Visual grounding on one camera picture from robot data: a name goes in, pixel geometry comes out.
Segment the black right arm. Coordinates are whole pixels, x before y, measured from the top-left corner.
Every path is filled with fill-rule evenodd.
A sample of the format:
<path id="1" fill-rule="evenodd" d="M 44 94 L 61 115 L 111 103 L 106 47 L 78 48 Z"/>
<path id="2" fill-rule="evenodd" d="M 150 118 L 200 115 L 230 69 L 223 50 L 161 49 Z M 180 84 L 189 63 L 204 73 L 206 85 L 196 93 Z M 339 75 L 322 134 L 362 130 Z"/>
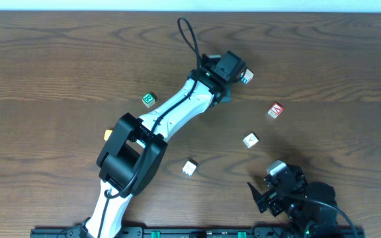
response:
<path id="1" fill-rule="evenodd" d="M 261 213 L 276 217 L 286 213 L 290 219 L 279 237 L 342 237 L 337 227 L 337 203 L 332 186 L 324 182 L 308 183 L 299 166 L 276 161 L 267 168 L 263 179 L 270 188 L 260 193 L 248 184 Z"/>

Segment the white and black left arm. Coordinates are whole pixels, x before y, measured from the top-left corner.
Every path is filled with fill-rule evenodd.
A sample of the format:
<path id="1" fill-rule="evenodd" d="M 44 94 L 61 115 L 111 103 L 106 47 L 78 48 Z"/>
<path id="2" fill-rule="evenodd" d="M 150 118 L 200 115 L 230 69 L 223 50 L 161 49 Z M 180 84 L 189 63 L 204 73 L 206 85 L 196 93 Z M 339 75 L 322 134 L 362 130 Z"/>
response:
<path id="1" fill-rule="evenodd" d="M 116 237 L 131 201 L 155 176 L 171 137 L 189 120 L 216 106 L 245 76 L 245 62 L 232 52 L 203 55 L 184 86 L 155 110 L 115 124 L 99 156 L 101 192 L 80 237 Z"/>

